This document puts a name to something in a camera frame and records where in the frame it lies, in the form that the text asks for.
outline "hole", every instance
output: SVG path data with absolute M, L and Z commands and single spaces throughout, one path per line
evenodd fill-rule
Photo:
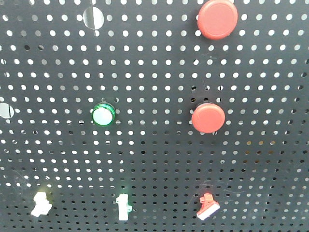
M 93 30 L 101 28 L 104 24 L 104 15 L 97 7 L 88 7 L 83 13 L 84 24 Z
M 14 115 L 14 109 L 7 103 L 0 103 L 0 117 L 5 119 L 12 118 Z

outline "push button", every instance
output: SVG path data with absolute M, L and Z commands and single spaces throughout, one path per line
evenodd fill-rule
M 199 105 L 192 114 L 194 128 L 203 133 L 213 133 L 219 130 L 225 121 L 223 109 L 212 103 Z
M 237 21 L 237 9 L 230 0 L 210 0 L 200 9 L 197 25 L 205 37 L 220 40 L 232 33 Z

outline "red button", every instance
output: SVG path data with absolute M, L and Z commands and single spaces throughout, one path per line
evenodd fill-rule
M 213 133 L 219 130 L 225 121 L 223 109 L 215 104 L 199 105 L 192 115 L 192 124 L 196 130 L 203 133 Z
M 198 13 L 197 25 L 211 39 L 223 39 L 235 29 L 238 20 L 236 6 L 230 0 L 210 0 Z

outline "perforated metal panel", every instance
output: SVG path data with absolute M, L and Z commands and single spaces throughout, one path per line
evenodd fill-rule
M 0 0 L 1 231 L 308 231 L 309 1 L 235 0 L 220 41 L 197 29 L 204 2 Z M 108 127 L 91 122 L 102 98 Z M 226 113 L 214 134 L 191 125 L 202 101 Z M 202 221 L 205 192 L 221 209 Z

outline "white clip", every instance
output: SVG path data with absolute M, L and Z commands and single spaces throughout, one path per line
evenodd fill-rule
M 35 194 L 33 200 L 35 201 L 35 207 L 32 210 L 31 214 L 35 217 L 39 217 L 40 215 L 48 214 L 49 210 L 53 206 L 47 200 L 45 192 L 37 192 L 37 194 Z
M 132 211 L 132 206 L 128 205 L 128 195 L 120 194 L 119 197 L 116 198 L 116 203 L 118 204 L 119 220 L 127 221 L 128 214 Z

